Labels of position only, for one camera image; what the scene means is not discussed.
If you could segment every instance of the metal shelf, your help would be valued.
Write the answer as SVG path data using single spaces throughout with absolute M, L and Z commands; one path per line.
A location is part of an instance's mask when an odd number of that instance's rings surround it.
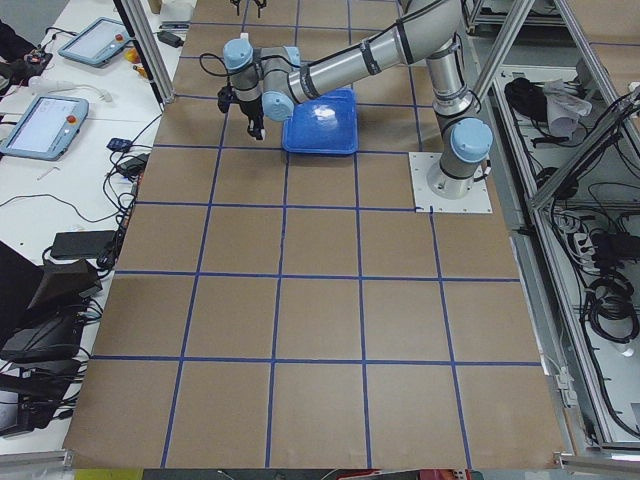
M 467 31 L 473 33 L 478 25 L 502 25 L 513 0 L 471 0 L 464 2 Z M 530 14 L 524 22 L 532 26 L 564 26 L 560 14 L 536 16 Z
M 536 67 L 536 66 L 503 66 L 498 72 L 494 83 L 496 92 L 496 101 L 500 114 L 503 119 L 505 131 L 507 133 L 509 143 L 514 153 L 514 160 L 520 176 L 521 184 L 524 189 L 524 197 L 528 202 L 536 196 L 538 187 L 535 181 L 535 173 L 543 167 L 560 167 L 572 159 L 574 150 L 568 148 L 549 147 L 534 149 L 531 139 L 539 137 L 540 133 L 535 130 L 528 119 L 517 116 L 514 118 L 512 111 L 506 101 L 504 95 L 504 87 L 507 83 L 518 76 L 524 76 L 533 82 L 546 82 L 551 80 L 563 79 L 565 81 L 573 80 L 576 77 L 574 69 L 555 68 L 555 67 Z M 595 105 L 595 111 L 585 121 L 593 121 L 600 111 L 608 105 L 609 102 L 601 102 L 601 105 Z M 520 131 L 524 138 L 520 138 L 514 121 L 518 122 Z M 531 152 L 534 153 L 535 162 L 530 160 Z M 611 159 L 607 168 L 598 168 L 589 173 L 591 180 L 598 181 L 615 181 L 624 178 L 625 171 L 613 168 L 615 158 Z M 640 200 L 640 190 L 630 195 L 629 190 L 608 192 L 607 208 L 638 208 Z M 594 206 L 596 202 L 590 195 L 579 190 L 579 193 L 571 199 L 574 208 L 580 206 Z M 575 363 L 579 366 L 578 372 L 574 375 L 580 375 L 579 381 L 582 383 L 587 395 L 579 396 L 580 408 L 594 425 L 597 426 L 595 434 L 598 444 L 601 447 L 609 448 L 631 448 L 640 449 L 640 439 L 637 439 L 624 432 L 609 415 L 605 399 L 600 392 L 598 384 L 598 375 L 589 356 L 587 343 L 584 339 L 581 325 L 579 323 L 578 306 L 581 304 L 582 292 L 576 281 L 573 268 L 566 258 L 564 252 L 560 248 L 558 240 L 551 229 L 550 222 L 547 219 L 546 209 L 549 203 L 540 205 L 538 208 L 531 208 L 530 215 L 533 224 L 539 235 L 544 262 L 549 270 L 552 279 L 552 288 L 558 302 L 558 310 L 560 312 L 560 322 L 558 328 L 560 331 L 566 329 L 568 337 L 571 339 L 572 346 L 575 348 Z M 640 222 L 633 226 L 636 235 L 640 235 Z M 632 284 L 640 285 L 640 267 L 629 267 L 625 270 L 625 275 L 631 280 Z M 637 306 L 638 295 L 633 297 L 634 304 Z M 620 416 L 625 423 L 635 425 L 637 419 L 635 417 L 632 403 L 640 399 L 640 379 L 637 375 L 630 372 L 637 372 L 640 367 L 640 352 L 636 352 L 631 357 L 623 356 L 615 346 L 596 334 L 590 334 L 589 339 L 592 345 L 597 348 L 596 357 L 604 375 L 611 380 L 607 381 L 607 391 L 612 399 L 614 408 L 620 412 Z M 571 364 L 572 359 L 567 358 L 561 360 L 562 364 Z

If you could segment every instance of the computer monitor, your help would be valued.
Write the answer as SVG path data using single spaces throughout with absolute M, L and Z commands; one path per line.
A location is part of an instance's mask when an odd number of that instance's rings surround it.
M 0 242 L 0 345 L 13 335 L 43 277 L 40 267 Z

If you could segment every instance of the electronic device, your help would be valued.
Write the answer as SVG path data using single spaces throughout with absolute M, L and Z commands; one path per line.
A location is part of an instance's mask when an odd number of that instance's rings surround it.
M 78 354 L 84 322 L 77 311 L 61 312 L 37 327 L 16 332 L 0 350 L 14 364 L 66 360 Z
M 25 62 L 27 63 L 27 77 L 41 75 L 45 68 L 53 58 L 53 54 L 46 53 L 42 50 L 35 50 L 27 55 Z
M 58 232 L 51 247 L 51 257 L 57 260 L 98 258 L 113 242 L 115 235 L 115 230 Z
M 0 374 L 0 399 L 11 403 L 0 412 L 0 436 L 46 428 L 80 366 L 77 360 L 61 360 L 21 365 Z
M 57 160 L 69 148 L 88 113 L 89 102 L 83 98 L 40 95 L 0 144 L 0 153 Z
M 38 267 L 0 241 L 0 347 L 17 331 L 41 324 L 60 307 L 102 289 L 86 260 Z
M 173 48 L 178 48 L 184 45 L 184 40 L 182 40 L 179 36 L 167 31 L 159 32 L 158 40 L 160 40 L 162 43 L 166 43 L 167 45 L 172 46 Z
M 20 324 L 44 271 L 0 242 L 0 346 Z
M 67 42 L 58 53 L 69 60 L 101 67 L 130 40 L 122 22 L 100 17 Z

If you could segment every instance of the black power adapter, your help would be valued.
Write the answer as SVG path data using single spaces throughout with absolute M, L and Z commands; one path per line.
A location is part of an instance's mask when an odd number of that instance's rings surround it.
M 144 171 L 147 166 L 147 160 L 149 160 L 148 153 L 132 156 L 129 160 L 116 165 L 116 172 L 131 180 Z
M 184 40 L 182 40 L 179 36 L 164 30 L 158 33 L 158 40 L 160 40 L 162 43 L 166 43 L 167 45 L 171 45 L 174 48 L 178 48 L 184 45 Z

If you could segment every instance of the blue plastic tray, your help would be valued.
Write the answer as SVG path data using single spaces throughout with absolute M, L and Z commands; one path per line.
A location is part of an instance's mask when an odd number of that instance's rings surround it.
M 354 91 L 340 88 L 297 105 L 284 122 L 282 148 L 318 155 L 350 155 L 358 150 Z

